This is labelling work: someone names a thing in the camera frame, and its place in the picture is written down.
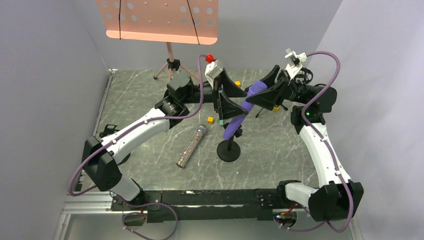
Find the purple microphone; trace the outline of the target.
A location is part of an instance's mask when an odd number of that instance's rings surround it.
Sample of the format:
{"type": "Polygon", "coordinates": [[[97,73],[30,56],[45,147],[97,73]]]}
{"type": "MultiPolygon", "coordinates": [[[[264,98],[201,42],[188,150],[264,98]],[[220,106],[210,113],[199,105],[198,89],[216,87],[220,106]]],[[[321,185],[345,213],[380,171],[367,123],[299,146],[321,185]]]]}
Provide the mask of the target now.
{"type": "Polygon", "coordinates": [[[235,132],[237,131],[239,126],[242,124],[242,122],[244,121],[246,116],[253,109],[254,104],[248,102],[247,98],[254,95],[254,94],[258,94],[260,92],[263,92],[266,89],[267,89],[267,85],[260,80],[256,81],[255,83],[253,83],[249,87],[248,92],[247,92],[247,96],[241,104],[242,110],[245,110],[247,113],[235,116],[231,119],[230,123],[228,124],[227,128],[225,129],[225,131],[223,133],[222,137],[223,137],[224,140],[229,140],[235,134],[235,132]]]}

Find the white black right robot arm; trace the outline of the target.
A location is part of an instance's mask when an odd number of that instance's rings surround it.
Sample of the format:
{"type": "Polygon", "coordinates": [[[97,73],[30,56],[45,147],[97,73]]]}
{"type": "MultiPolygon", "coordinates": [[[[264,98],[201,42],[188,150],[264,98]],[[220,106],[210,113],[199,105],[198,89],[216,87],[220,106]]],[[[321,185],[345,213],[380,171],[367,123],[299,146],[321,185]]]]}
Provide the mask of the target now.
{"type": "Polygon", "coordinates": [[[337,91],[330,84],[313,85],[312,72],[302,68],[293,78],[276,66],[263,79],[243,90],[246,111],[253,106],[270,110],[283,101],[294,103],[290,121],[305,143],[318,176],[318,187],[299,180],[281,181],[276,189],[280,202],[299,205],[317,222],[350,221],[360,204],[364,188],[343,168],[330,141],[324,115],[332,111],[337,91]]]}

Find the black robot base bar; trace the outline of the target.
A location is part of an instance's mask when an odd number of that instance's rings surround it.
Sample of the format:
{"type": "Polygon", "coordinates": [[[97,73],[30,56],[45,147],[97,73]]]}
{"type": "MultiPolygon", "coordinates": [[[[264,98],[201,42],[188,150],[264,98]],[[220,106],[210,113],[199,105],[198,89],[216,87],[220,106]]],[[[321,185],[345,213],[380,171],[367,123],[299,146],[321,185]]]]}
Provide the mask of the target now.
{"type": "Polygon", "coordinates": [[[226,190],[145,191],[147,223],[165,221],[256,219],[271,221],[275,214],[289,210],[275,188],[226,190]]]}

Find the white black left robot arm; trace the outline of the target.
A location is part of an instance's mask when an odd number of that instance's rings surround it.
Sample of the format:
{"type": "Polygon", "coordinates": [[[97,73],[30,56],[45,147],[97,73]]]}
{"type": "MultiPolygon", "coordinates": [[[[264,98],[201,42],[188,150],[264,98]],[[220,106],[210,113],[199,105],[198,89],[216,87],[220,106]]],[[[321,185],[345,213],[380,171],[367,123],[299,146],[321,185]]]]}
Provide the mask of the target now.
{"type": "Polygon", "coordinates": [[[225,70],[211,83],[202,81],[199,85],[194,84],[188,74],[177,75],[166,85],[163,99],[143,117],[106,137],[88,138],[84,143],[82,168],[100,191],[113,192],[130,205],[142,205],[145,203],[144,190],[119,169],[131,152],[150,138],[194,116],[186,104],[213,103],[216,110],[222,109],[221,103],[230,104],[235,107],[236,114],[241,115],[246,111],[230,99],[246,96],[225,70]]]}

